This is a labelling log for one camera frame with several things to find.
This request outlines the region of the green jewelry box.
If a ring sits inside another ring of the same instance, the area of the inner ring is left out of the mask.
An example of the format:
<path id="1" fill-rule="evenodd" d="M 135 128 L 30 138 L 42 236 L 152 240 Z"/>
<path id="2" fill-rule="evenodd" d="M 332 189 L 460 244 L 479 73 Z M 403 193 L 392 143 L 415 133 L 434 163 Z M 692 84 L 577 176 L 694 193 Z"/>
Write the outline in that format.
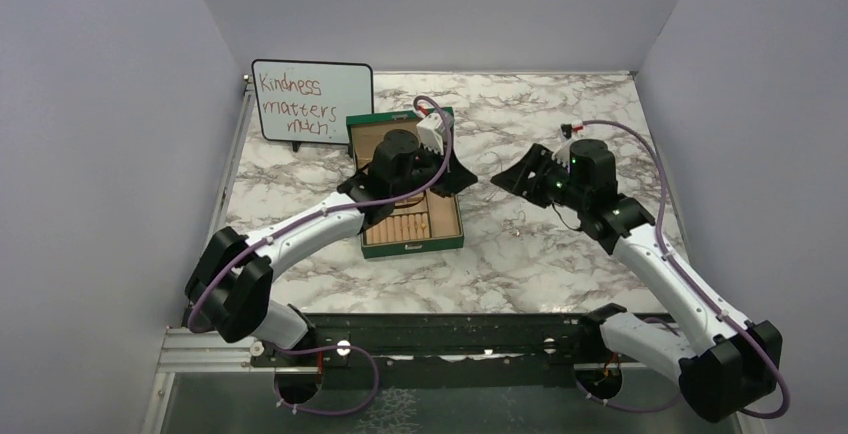
<path id="1" fill-rule="evenodd" d="M 419 140 L 416 132 L 419 121 L 411 111 L 348 117 L 349 152 L 355 167 L 360 169 L 372 161 L 377 145 L 393 130 Z M 461 249 L 465 245 L 465 232 L 459 199 L 426 191 L 397 203 L 386 219 L 366 230 L 359 239 L 363 257 L 370 260 Z"/>

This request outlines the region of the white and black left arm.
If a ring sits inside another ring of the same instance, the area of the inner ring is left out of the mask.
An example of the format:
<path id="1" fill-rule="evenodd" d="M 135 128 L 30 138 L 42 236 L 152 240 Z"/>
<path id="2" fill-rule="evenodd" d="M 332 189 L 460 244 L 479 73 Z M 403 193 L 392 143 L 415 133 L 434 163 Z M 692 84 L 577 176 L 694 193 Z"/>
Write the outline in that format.
<path id="1" fill-rule="evenodd" d="M 306 362 L 314 351 L 311 326 L 297 308 L 272 300 L 273 282 L 324 247 L 377 225 L 398 203 L 426 192 L 451 197 L 477 180 L 450 145 L 389 131 L 370 162 L 314 207 L 250 234 L 231 227 L 213 234 L 185 287 L 187 328 L 215 331 L 227 343 L 254 337 L 275 345 L 290 364 Z"/>

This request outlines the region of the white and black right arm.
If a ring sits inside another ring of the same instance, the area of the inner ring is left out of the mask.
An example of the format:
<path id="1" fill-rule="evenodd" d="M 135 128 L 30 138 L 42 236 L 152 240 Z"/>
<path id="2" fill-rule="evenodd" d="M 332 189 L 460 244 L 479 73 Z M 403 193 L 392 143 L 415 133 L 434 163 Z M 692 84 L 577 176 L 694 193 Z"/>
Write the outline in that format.
<path id="1" fill-rule="evenodd" d="M 605 142 L 578 140 L 557 152 L 535 144 L 491 181 L 539 207 L 573 210 L 581 231 L 641 280 L 680 331 L 609 304 L 581 320 L 576 338 L 585 358 L 622 354 L 644 364 L 675 382 L 690 408 L 712 423 L 785 390 L 779 330 L 769 321 L 753 323 L 672 251 L 654 217 L 619 191 Z"/>

